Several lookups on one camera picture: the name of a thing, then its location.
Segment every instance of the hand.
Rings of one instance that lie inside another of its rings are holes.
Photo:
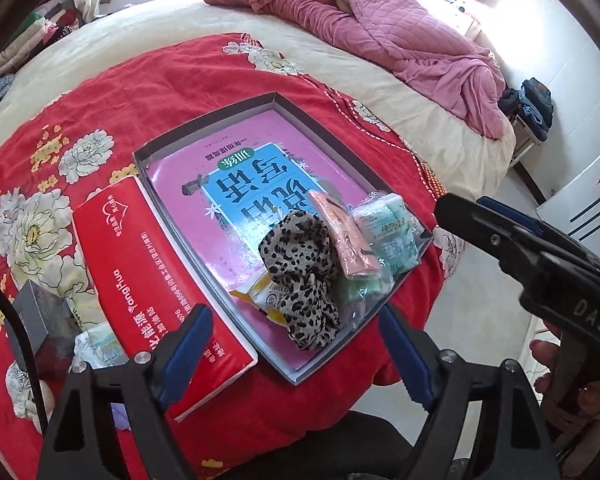
[[[560,339],[561,334],[559,329],[547,322],[544,325],[549,329],[549,332]],[[529,345],[529,348],[534,359],[549,368],[549,373],[540,377],[534,384],[536,392],[544,395],[551,387],[552,372],[555,370],[560,347],[548,341],[534,340]],[[581,389],[578,404],[580,405],[580,409],[587,415],[600,415],[600,381],[589,383]]]

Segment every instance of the quilted fabric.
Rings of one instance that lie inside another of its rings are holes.
[[[504,78],[488,49],[460,36],[416,0],[205,0],[250,6],[295,22],[323,41],[372,61],[485,137],[504,134],[498,98]]]

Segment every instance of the black pants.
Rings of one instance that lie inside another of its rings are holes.
[[[231,469],[220,480],[341,480],[350,473],[395,478],[412,449],[384,418],[349,412],[333,427],[310,431],[290,446]]]

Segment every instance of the black stripe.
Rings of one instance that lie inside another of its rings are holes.
[[[576,216],[574,216],[571,220],[569,220],[569,222],[575,222],[578,218],[580,218],[582,215],[584,215],[584,213],[586,213],[589,209],[591,209],[593,206],[595,206],[599,202],[600,202],[600,198],[597,199],[593,204],[591,204],[590,206],[588,206],[587,208],[585,208],[581,212],[579,212]]]
[[[587,236],[592,235],[593,233],[595,233],[598,229],[600,229],[600,225],[598,227],[594,227],[591,231],[589,231],[587,234],[585,234],[582,238],[578,238],[578,241],[581,242],[583,241]]]
[[[589,218],[589,220],[587,220],[586,222],[584,222],[584,224],[582,224],[580,227],[576,227],[573,231],[571,231],[570,233],[568,233],[568,236],[573,235],[575,232],[577,232],[580,229],[582,229],[585,225],[588,225],[589,223],[593,222],[599,216],[600,216],[600,211],[597,212],[595,215],[593,215],[591,218]]]

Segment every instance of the leopard print fabric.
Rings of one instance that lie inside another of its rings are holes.
[[[293,210],[261,241],[258,250],[271,279],[289,289],[278,305],[298,348],[324,348],[341,329],[329,290],[341,273],[327,225]]]

